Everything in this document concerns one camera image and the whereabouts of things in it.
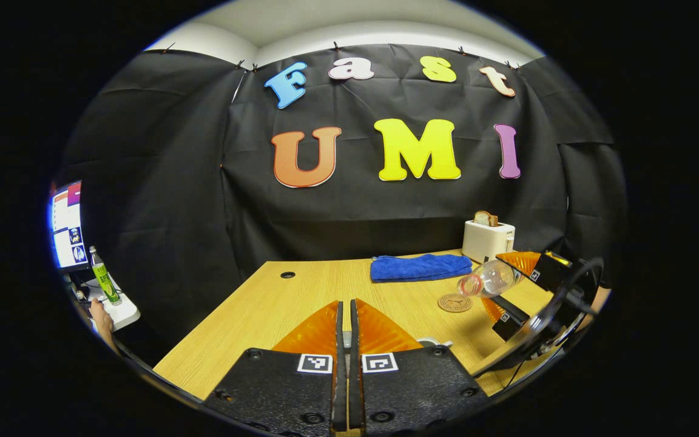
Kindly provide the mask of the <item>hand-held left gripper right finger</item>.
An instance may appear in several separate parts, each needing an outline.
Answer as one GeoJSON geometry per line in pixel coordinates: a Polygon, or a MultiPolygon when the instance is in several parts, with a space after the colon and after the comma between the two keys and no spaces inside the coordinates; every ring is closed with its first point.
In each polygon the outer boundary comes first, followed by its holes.
{"type": "Polygon", "coordinates": [[[349,423],[363,436],[424,436],[489,405],[446,345],[422,345],[372,305],[351,302],[349,423]]]}

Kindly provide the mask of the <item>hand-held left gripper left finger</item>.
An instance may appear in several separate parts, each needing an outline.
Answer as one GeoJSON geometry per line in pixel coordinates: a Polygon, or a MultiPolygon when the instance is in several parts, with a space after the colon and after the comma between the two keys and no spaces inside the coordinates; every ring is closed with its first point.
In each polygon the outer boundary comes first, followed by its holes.
{"type": "Polygon", "coordinates": [[[341,302],[330,302],[274,347],[242,351],[203,406],[270,435],[346,430],[342,310],[341,302]]]}

